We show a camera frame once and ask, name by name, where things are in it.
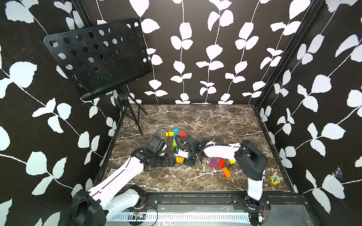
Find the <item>yellow long block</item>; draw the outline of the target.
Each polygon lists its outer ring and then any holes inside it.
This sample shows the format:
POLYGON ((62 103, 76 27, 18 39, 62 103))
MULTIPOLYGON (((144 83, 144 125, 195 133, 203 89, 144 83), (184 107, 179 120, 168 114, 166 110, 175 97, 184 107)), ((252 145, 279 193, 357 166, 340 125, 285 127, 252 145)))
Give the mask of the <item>yellow long block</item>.
POLYGON ((184 162, 184 158, 182 158, 182 157, 176 157, 176 162, 177 162, 177 163, 183 163, 183 162, 184 162))

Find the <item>green block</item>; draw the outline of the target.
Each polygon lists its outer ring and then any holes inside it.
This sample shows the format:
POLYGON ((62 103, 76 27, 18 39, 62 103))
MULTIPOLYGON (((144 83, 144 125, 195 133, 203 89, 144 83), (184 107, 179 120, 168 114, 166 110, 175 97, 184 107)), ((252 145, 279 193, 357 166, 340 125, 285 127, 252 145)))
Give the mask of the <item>green block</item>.
POLYGON ((177 144, 176 143, 173 143, 173 145, 172 145, 172 153, 174 153, 175 152, 175 149, 177 148, 177 144))

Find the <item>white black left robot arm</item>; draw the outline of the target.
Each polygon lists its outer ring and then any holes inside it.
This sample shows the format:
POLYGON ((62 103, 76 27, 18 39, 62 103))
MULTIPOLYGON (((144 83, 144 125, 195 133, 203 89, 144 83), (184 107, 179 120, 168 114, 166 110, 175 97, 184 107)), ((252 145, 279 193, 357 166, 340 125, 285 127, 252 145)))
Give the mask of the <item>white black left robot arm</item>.
POLYGON ((160 155, 148 147, 134 150, 128 160, 106 180, 88 191, 79 190, 73 197, 69 213, 59 221, 61 226, 103 226, 116 214, 135 206, 144 207, 145 191, 132 186, 119 191, 134 177, 150 167, 173 167, 176 158, 160 155))

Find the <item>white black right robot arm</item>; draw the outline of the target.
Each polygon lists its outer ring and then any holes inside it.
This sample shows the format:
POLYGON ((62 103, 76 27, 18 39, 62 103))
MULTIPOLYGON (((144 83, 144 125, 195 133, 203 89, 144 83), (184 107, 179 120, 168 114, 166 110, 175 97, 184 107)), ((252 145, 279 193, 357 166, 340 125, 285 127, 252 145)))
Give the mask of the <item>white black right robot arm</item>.
POLYGON ((245 197, 246 205, 252 210, 262 206, 264 178, 268 157, 253 143, 243 140, 236 144, 215 143, 208 140, 202 142, 188 138, 182 145, 186 147, 191 158, 222 158, 235 161, 248 178, 248 189, 245 197))

